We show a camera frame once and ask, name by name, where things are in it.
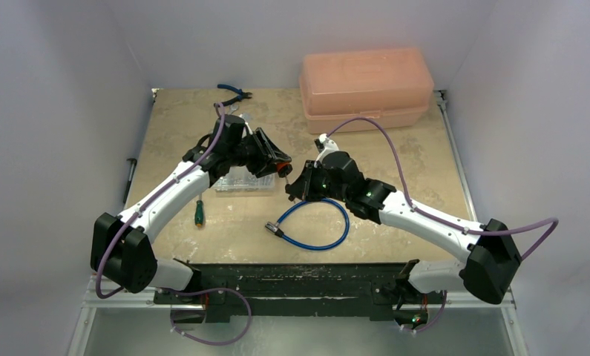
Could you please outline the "orange black padlock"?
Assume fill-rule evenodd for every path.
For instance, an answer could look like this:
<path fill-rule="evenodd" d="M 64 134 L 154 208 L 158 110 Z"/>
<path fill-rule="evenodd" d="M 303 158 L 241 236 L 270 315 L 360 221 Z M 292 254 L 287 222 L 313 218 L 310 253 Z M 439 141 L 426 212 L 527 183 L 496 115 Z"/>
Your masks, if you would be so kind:
<path fill-rule="evenodd" d="M 280 162 L 276 165 L 276 174 L 280 178 L 287 178 L 292 173 L 292 164 L 290 162 Z"/>

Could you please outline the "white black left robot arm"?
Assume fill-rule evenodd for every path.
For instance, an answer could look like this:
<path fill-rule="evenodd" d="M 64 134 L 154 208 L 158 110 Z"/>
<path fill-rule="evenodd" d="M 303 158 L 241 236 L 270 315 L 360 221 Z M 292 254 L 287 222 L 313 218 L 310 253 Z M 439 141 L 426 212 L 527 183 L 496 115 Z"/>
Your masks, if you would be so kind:
<path fill-rule="evenodd" d="M 193 199 L 209 190 L 233 167 L 244 167 L 257 178 L 292 172 L 292 158 L 277 147 L 262 128 L 250 130 L 239 116 L 224 114 L 211 133 L 190 148 L 176 168 L 153 191 L 117 214 L 101 214 L 94 223 L 91 268 L 99 298 L 102 278 L 119 290 L 138 293 L 147 287 L 171 289 L 182 303 L 201 293 L 196 269 L 179 260 L 160 260 L 153 244 L 164 227 Z"/>

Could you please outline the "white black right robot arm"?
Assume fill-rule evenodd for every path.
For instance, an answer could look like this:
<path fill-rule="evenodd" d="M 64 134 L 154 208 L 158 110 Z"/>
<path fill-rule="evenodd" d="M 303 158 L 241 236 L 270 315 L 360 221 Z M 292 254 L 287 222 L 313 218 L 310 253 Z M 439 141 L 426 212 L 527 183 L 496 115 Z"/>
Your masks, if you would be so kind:
<path fill-rule="evenodd" d="M 357 218 L 407 231 L 451 254 L 449 261 L 414 262 L 399 278 L 396 291 L 407 302 L 431 291 L 465 289 L 483 302 L 499 304 L 522 262 L 503 222 L 480 224 L 408 202 L 394 186 L 366 178 L 343 151 L 319 163 L 306 161 L 285 192 L 290 200 L 341 201 Z"/>

